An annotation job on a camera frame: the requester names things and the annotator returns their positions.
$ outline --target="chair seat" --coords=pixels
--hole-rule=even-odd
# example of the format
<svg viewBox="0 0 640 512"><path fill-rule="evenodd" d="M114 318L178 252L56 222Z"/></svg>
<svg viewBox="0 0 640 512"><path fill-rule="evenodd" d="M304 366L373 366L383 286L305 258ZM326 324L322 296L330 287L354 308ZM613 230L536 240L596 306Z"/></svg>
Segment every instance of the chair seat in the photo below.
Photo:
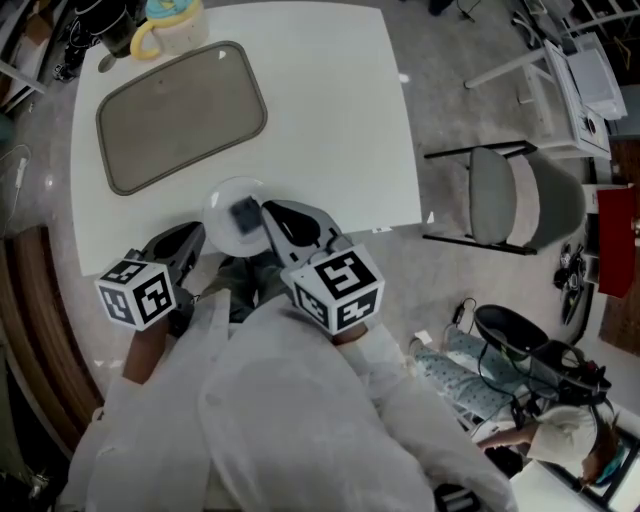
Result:
<svg viewBox="0 0 640 512"><path fill-rule="evenodd" d="M516 220L516 182L499 153L474 148L469 166L471 234L479 244L505 242Z"/></svg>

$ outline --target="clear glass plate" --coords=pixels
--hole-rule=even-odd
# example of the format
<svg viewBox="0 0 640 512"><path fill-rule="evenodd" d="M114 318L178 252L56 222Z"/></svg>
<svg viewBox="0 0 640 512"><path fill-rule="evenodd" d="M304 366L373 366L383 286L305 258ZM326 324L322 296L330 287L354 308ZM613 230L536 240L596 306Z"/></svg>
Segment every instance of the clear glass plate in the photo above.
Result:
<svg viewBox="0 0 640 512"><path fill-rule="evenodd" d="M207 194L202 207L202 223L214 247L224 254L241 258L255 256L270 248L264 227L243 234L229 211L247 197L262 205L269 200L266 194L264 183L245 176L229 178Z"/></svg>

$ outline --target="white lab coat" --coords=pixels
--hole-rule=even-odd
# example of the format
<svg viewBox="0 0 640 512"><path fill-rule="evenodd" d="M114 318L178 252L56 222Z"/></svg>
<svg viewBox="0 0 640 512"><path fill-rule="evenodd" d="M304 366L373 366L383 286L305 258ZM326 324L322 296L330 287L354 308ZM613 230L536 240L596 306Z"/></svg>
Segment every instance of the white lab coat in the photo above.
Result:
<svg viewBox="0 0 640 512"><path fill-rule="evenodd" d="M114 381L62 504L429 512L432 489L449 482L490 510L517 510L509 481L383 326L336 349L285 296L230 339L228 318L225 290L198 304L145 385Z"/></svg>

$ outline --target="white cube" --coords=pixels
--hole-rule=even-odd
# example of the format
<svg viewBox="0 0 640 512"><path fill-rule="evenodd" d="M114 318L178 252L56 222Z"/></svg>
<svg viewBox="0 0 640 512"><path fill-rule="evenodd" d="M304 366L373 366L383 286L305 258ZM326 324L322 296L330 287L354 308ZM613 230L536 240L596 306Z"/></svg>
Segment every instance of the white cube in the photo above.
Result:
<svg viewBox="0 0 640 512"><path fill-rule="evenodd" d="M364 245L315 261L289 274L296 306L331 334L380 309L384 279Z"/></svg>
<svg viewBox="0 0 640 512"><path fill-rule="evenodd" d="M166 265L116 260L95 281L109 320L139 331L176 307Z"/></svg>

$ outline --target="floor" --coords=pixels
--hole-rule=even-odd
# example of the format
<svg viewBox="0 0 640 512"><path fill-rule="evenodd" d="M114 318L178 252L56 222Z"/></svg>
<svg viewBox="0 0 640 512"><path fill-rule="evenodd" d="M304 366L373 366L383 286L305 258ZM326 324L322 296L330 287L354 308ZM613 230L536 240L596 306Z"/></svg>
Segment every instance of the floor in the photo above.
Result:
<svg viewBox="0 0 640 512"><path fill-rule="evenodd" d="M234 2L206 1L207 6ZM520 257L493 251L423 241L424 230L466 232L466 172L460 160L425 162L423 153L478 143L522 139L535 132L530 105L520 106L517 73L474 90L464 79L525 53L520 35L510 25L507 0L482 2L475 23L462 21L450 8L443 16L429 15L426 2L362 0L353 3L382 9L403 84L420 180L424 225L405 226L354 239L367 246L384 274L387 286L381 320L406 347L413 333L426 330L438 341L455 306L465 297L479 304L509 306L542 327L550 336L568 338L577 323L561 326L561 295L552 285L559 246L543 254ZM105 392L120 371L131 332L110 324L98 302L93 280L82 277L71 216L69 187L70 133L77 80L52 82L46 96L33 96L16 119L13 143L28 144L33 157L26 171L15 216L7 234L34 225L49 226L54 262L67 314L80 350ZM13 204L15 169L21 150L2 162L0 221ZM584 178L584 163L563 165ZM515 162L521 193L516 232L520 241L531 234L537 196L530 170ZM427 224L433 212L434 222ZM220 258L202 258L189 276L197 292L215 274Z"/></svg>

